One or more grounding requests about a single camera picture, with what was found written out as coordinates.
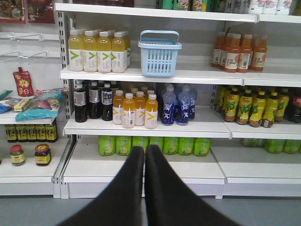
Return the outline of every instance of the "jar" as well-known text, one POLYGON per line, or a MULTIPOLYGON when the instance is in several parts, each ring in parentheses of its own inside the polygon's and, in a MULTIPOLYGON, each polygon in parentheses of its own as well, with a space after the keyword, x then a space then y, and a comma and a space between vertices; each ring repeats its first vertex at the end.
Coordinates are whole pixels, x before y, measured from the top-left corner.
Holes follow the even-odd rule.
POLYGON ((51 161, 51 152, 49 145, 41 144, 36 146, 36 152, 34 154, 36 164, 38 166, 47 166, 51 161))
POLYGON ((14 166, 21 166, 25 163, 25 155, 21 145, 10 147, 10 158, 14 166))

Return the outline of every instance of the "orange juice bottle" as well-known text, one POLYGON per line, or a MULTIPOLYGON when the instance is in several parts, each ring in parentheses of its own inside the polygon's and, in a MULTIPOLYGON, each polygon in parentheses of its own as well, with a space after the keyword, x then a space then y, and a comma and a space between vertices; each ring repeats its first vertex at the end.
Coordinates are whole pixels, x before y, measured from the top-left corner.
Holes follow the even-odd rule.
POLYGON ((135 101, 132 93, 126 93, 123 100, 122 126, 130 129, 135 125, 135 101))
POLYGON ((212 55, 212 61, 211 66, 212 67, 219 67, 221 52, 222 52, 222 46, 225 42, 225 32, 218 32, 218 38, 216 43, 214 44, 214 50, 212 55))
POLYGON ((253 60, 250 66, 251 70, 254 71, 262 71, 264 61, 267 57, 267 35, 262 36, 262 38, 259 40, 258 45, 254 49, 254 56, 253 60))
POLYGON ((252 54, 252 35, 245 34, 240 46, 240 55, 236 72, 247 73, 252 54))
POLYGON ((231 44, 228 48, 225 71, 234 73, 237 70, 240 53, 240 34, 234 34, 232 36, 231 44))
POLYGON ((113 123, 116 125, 122 124, 123 100, 123 91, 117 90, 113 99, 113 123))
POLYGON ((135 100, 135 125, 136 126, 142 126, 144 124, 145 119, 145 99, 144 99, 144 93, 142 91, 138 91, 136 93, 135 100))

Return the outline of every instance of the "dark soda bottle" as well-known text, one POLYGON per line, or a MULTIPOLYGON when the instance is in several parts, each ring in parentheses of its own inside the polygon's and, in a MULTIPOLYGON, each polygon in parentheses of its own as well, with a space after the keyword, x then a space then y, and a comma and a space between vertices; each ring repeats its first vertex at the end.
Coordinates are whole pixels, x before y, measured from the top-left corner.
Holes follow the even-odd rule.
POLYGON ((97 87, 97 82, 91 82, 89 89, 89 103, 90 103, 90 118, 98 119, 102 113, 102 103, 99 98, 99 88, 97 87))
POLYGON ((75 121, 87 121, 87 103, 86 103, 86 89, 82 84, 77 84, 74 90, 74 108, 75 108, 75 121))
POLYGON ((113 119, 113 93, 110 84, 106 83, 102 90, 103 120, 111 121, 113 119))

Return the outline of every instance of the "plastic basket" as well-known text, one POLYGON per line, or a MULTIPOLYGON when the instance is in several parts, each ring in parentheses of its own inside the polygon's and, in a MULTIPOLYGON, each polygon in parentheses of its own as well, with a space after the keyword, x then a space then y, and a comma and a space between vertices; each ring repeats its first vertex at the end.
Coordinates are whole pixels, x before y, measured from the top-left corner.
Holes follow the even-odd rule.
POLYGON ((171 77, 174 75, 179 49, 179 33, 175 31, 146 30, 141 32, 138 47, 141 49, 142 75, 148 77, 171 77), (176 40, 143 38, 147 33, 175 34, 176 40))

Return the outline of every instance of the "bottle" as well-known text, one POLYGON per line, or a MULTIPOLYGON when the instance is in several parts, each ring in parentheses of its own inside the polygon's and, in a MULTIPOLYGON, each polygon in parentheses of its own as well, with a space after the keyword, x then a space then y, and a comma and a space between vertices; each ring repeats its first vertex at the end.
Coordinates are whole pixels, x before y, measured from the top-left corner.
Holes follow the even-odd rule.
POLYGON ((156 101, 157 95, 150 94, 149 99, 145 105, 145 120, 144 126, 147 129, 155 129, 158 120, 158 102, 156 101))
POLYGON ((114 73, 123 73, 126 69, 126 44, 122 36, 121 32, 115 32, 112 41, 112 72, 114 73))
POLYGON ((189 105, 190 105, 190 88, 185 85, 182 89, 182 93, 179 94, 178 100, 178 116, 176 118, 176 123, 180 126, 186 126, 189 119, 189 105))
POLYGON ((240 53, 240 34, 233 34, 231 44, 228 48, 225 71, 235 73, 238 66, 239 61, 239 53, 240 53))
POLYGON ((86 90, 82 84, 77 84, 73 94, 74 98, 74 111, 75 121, 87 121, 87 103, 86 103, 86 90))
POLYGON ((252 106, 251 90, 246 89, 245 94, 239 99, 238 114, 236 116, 236 122, 240 125, 246 125, 249 121, 249 112, 252 106))
POLYGON ((239 61, 236 72, 247 73, 252 54, 252 35, 245 34, 240 47, 239 61))
POLYGON ((216 43, 214 44, 214 50, 212 54, 211 66, 212 67, 219 67, 219 62, 221 58, 222 46, 225 42, 225 32, 218 32, 218 38, 216 43))
POLYGON ((135 125, 135 101, 132 93, 126 93, 123 100, 122 126, 130 129, 135 125))
POLYGON ((275 122, 281 122, 283 120, 284 112, 289 100, 288 88, 282 88, 280 94, 278 95, 278 107, 274 113, 275 122))
POLYGON ((113 119, 113 93, 109 83, 104 84, 102 91, 103 120, 111 121, 113 119))
POLYGON ((253 98, 251 116, 249 118, 249 125, 252 127, 259 127, 261 125, 262 114, 265 108, 266 99, 264 91, 259 91, 258 95, 253 98))
POLYGON ((97 41, 93 31, 85 31, 83 42, 83 64, 85 72, 97 71, 97 41))
POLYGON ((224 120, 228 122, 234 122, 235 115, 236 115, 236 108, 239 103, 239 94, 238 94, 238 89, 236 87, 232 88, 232 91, 227 96, 225 103, 227 109, 225 112, 224 120))
POLYGON ((272 92, 271 96, 267 99, 261 125, 270 128, 274 123, 274 112, 278 107, 277 92, 272 92))
POLYGON ((145 120, 145 98, 143 97, 144 93, 138 91, 136 93, 135 101, 135 126, 142 126, 145 120))
POLYGON ((90 103, 90 118, 98 119, 102 113, 102 103, 99 98, 100 90, 97 87, 97 82, 91 82, 91 86, 89 88, 89 103, 90 103))
POLYGON ((267 35, 262 36, 258 45, 254 49, 254 56, 250 66, 251 70, 263 71, 264 61, 267 57, 267 35))
POLYGON ((195 86, 191 86, 190 88, 190 105, 189 105, 189 118, 188 120, 193 120, 196 113, 196 100, 198 97, 197 88, 195 86))
POLYGON ((108 32, 99 32, 97 42, 97 70, 101 73, 109 73, 112 70, 111 41, 108 32))
POLYGON ((69 69, 74 72, 80 72, 83 67, 83 39, 80 35, 80 31, 71 30, 70 38, 68 39, 69 45, 69 69))

